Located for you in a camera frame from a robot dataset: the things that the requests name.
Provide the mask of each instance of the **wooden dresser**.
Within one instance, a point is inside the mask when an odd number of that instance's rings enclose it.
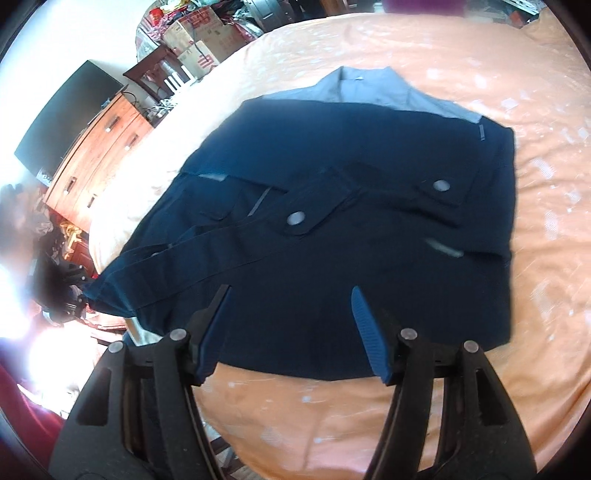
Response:
[[[88,232],[94,201],[152,130],[123,93],[116,95],[67,153],[47,190],[47,206]]]

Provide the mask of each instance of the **bed sheet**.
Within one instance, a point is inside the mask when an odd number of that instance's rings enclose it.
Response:
[[[515,130],[514,332],[488,358],[540,468],[591,398],[591,76],[547,9],[522,30],[355,14],[264,35],[193,86],[124,161],[95,202],[95,264],[100,271],[118,255],[189,154],[243,100],[313,85],[342,65],[390,66],[417,89]],[[436,387],[423,467],[437,447]],[[350,480],[371,460],[392,388],[376,378],[321,382],[219,364],[195,396],[205,419],[262,476]]]

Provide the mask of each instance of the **wall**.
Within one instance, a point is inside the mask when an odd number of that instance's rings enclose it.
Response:
[[[57,89],[86,60],[124,85],[136,63],[135,30],[154,0],[48,0],[0,63],[0,185],[27,176],[14,156],[23,135]],[[129,90],[140,101],[137,85]]]

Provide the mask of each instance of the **button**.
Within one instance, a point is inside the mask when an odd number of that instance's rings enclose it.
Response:
[[[306,214],[304,212],[294,212],[289,217],[287,217],[287,224],[299,225],[305,220],[305,218]]]
[[[445,180],[437,180],[433,184],[433,188],[438,192],[446,192],[449,190],[449,182],[446,182]]]

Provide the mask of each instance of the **flat screen tv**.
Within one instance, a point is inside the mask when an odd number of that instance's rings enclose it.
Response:
[[[43,183],[50,181],[80,133],[122,88],[86,61],[43,107],[14,154]]]

